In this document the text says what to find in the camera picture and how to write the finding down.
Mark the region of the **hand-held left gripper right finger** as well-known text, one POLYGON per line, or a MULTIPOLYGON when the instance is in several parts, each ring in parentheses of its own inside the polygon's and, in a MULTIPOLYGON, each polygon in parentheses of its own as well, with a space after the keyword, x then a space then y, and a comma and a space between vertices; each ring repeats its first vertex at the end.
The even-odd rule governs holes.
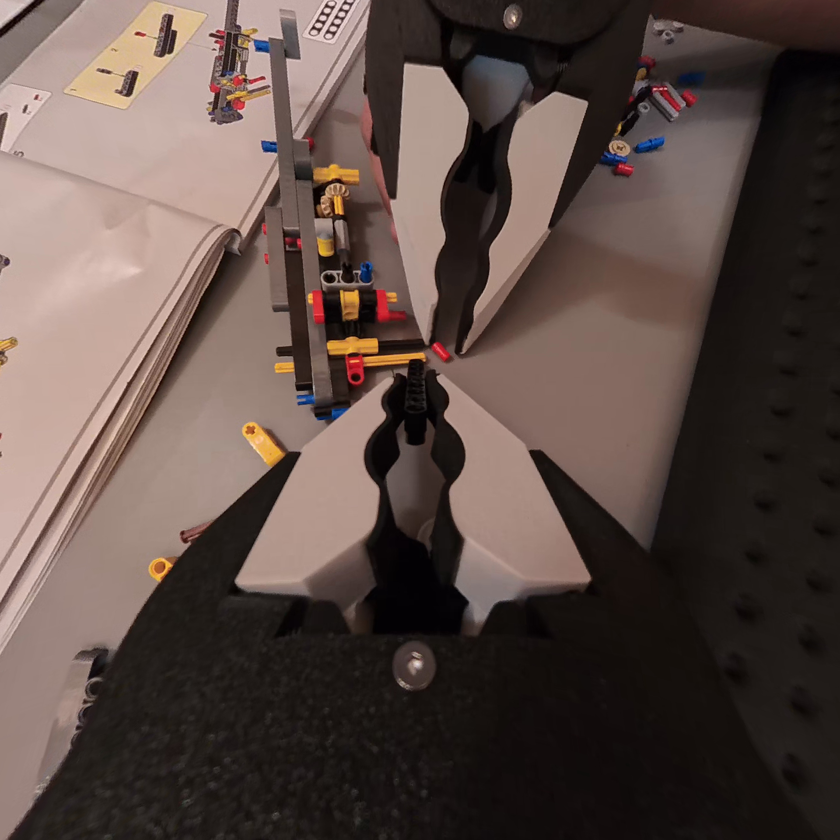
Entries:
POLYGON ((468 603, 461 632, 475 636, 499 602, 581 592, 592 578, 527 446, 449 378, 438 381, 444 420, 465 448, 449 505, 464 540, 455 572, 468 603))

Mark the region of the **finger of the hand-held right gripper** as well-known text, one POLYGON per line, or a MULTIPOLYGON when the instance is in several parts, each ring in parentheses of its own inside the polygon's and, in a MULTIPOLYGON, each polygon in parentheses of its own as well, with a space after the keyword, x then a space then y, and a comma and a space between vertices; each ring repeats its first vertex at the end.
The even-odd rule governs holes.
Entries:
POLYGON ((406 63, 392 215, 413 315, 434 341, 438 258, 446 241, 444 192, 467 144, 466 102, 441 66, 406 63))
POLYGON ((535 103, 520 100, 502 122, 493 164, 496 201, 458 326, 459 355, 478 340, 549 236, 588 105, 553 91, 535 103))

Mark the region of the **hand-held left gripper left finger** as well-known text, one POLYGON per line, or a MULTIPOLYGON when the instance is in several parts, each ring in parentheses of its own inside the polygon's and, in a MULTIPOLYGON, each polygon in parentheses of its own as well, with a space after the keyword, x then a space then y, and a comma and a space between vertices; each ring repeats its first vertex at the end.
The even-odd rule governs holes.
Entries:
POLYGON ((375 586, 365 548, 380 489, 364 464, 369 438, 385 420, 381 381, 307 443, 275 502, 236 585, 245 592, 305 595, 339 607, 353 633, 371 629, 360 606, 375 586))

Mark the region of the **multicoloured lego chassis assembly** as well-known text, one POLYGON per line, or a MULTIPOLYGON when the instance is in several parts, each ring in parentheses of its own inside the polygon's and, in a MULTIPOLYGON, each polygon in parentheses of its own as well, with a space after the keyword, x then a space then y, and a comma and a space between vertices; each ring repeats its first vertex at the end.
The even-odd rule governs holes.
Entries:
POLYGON ((271 304, 286 312, 290 347, 277 352, 276 369, 295 378, 297 403, 320 421, 344 414, 370 368, 424 361, 425 341, 397 295, 379 287, 368 262, 354 260, 348 213, 356 170, 317 167, 291 115, 289 65, 301 56, 298 21, 280 10, 280 36, 268 51, 279 196, 266 206, 271 304))

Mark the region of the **black lego beam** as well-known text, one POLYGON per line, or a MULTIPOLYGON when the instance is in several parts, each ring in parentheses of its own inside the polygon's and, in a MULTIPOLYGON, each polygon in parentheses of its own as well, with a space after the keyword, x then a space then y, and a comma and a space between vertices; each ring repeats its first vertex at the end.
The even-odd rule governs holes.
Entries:
POLYGON ((407 444, 419 446, 425 443, 427 393, 425 362, 423 360, 411 360, 408 363, 403 405, 403 427, 407 444))

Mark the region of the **yellow lego connector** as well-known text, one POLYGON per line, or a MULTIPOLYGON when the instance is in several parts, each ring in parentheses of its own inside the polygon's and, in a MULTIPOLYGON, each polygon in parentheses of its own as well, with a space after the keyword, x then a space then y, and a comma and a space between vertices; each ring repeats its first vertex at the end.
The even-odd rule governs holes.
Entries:
POLYGON ((272 434, 257 422, 245 423, 242 427, 242 435, 268 467, 276 466, 287 454, 272 434))

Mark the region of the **pile of small colourful lego pins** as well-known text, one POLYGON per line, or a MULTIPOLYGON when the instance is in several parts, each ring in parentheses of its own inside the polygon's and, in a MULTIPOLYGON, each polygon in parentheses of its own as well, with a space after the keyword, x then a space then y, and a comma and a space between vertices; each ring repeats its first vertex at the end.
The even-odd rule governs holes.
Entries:
POLYGON ((635 158, 657 154, 666 143, 664 135, 640 135, 635 138, 634 131, 645 128, 651 114, 658 115, 669 124, 675 123, 697 104, 696 88, 705 78, 704 71, 690 71, 672 83, 660 74, 658 60, 653 55, 640 55, 636 60, 633 86, 626 106, 598 165, 616 176, 632 176, 635 158))

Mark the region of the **open lego instruction booklet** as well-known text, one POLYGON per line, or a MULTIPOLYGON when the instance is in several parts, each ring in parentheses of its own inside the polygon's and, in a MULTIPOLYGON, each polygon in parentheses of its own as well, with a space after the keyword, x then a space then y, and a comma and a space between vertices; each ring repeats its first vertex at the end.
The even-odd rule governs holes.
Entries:
POLYGON ((226 249, 277 195, 270 58, 310 133, 370 2, 81 2, 2 85, 2 648, 226 249))

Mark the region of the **person's right hand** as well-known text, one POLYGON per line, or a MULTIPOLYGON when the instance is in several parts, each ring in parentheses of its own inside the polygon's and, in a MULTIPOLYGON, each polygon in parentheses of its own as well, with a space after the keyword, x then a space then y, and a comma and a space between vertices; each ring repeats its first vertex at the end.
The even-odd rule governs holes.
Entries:
POLYGON ((391 237, 392 240, 398 245, 398 236, 396 224, 393 218, 391 198, 389 197, 385 185, 385 178, 382 169, 382 160, 377 152, 377 146, 375 143, 375 137, 373 132, 373 119, 367 95, 364 95, 363 99, 363 108, 360 115, 360 131, 362 134, 364 146, 369 155, 373 181, 375 183, 376 189, 381 198, 381 202, 389 219, 391 237))

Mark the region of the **black dimpled floor mat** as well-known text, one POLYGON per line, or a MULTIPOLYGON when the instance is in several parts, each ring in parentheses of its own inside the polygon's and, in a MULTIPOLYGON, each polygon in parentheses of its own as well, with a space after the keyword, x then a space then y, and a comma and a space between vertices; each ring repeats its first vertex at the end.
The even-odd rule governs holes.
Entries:
POLYGON ((774 62, 653 551, 770 772, 838 838, 839 64, 774 62))

